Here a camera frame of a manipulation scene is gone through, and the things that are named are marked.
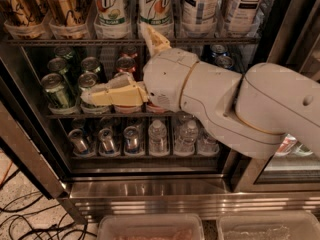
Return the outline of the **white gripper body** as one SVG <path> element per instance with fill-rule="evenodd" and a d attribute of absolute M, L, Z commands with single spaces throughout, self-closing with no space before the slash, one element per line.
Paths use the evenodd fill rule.
<path fill-rule="evenodd" d="M 198 62 L 196 54 L 179 48 L 154 55 L 143 68 L 143 82 L 150 101 L 163 109 L 179 111 L 184 83 Z"/>

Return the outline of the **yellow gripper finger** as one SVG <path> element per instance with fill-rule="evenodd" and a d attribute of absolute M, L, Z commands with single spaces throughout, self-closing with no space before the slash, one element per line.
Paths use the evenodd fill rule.
<path fill-rule="evenodd" d="M 146 42 L 151 56 L 155 56 L 156 54 L 171 48 L 170 41 L 156 31 L 151 25 L 142 22 L 140 28 L 142 37 Z"/>
<path fill-rule="evenodd" d="M 148 101 L 148 93 L 142 81 L 136 82 L 130 74 L 122 74 L 83 91 L 81 99 L 95 106 L 141 106 Z"/>

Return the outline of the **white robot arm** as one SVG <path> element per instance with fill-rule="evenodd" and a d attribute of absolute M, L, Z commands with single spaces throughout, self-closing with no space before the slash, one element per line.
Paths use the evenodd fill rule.
<path fill-rule="evenodd" d="M 121 75 L 81 94 L 95 106 L 140 106 L 150 101 L 195 116 L 209 134 L 248 157 L 267 159 L 293 135 L 320 155 L 320 87 L 295 71 L 259 63 L 246 74 L 200 61 L 141 26 L 151 58 L 143 80 Z"/>

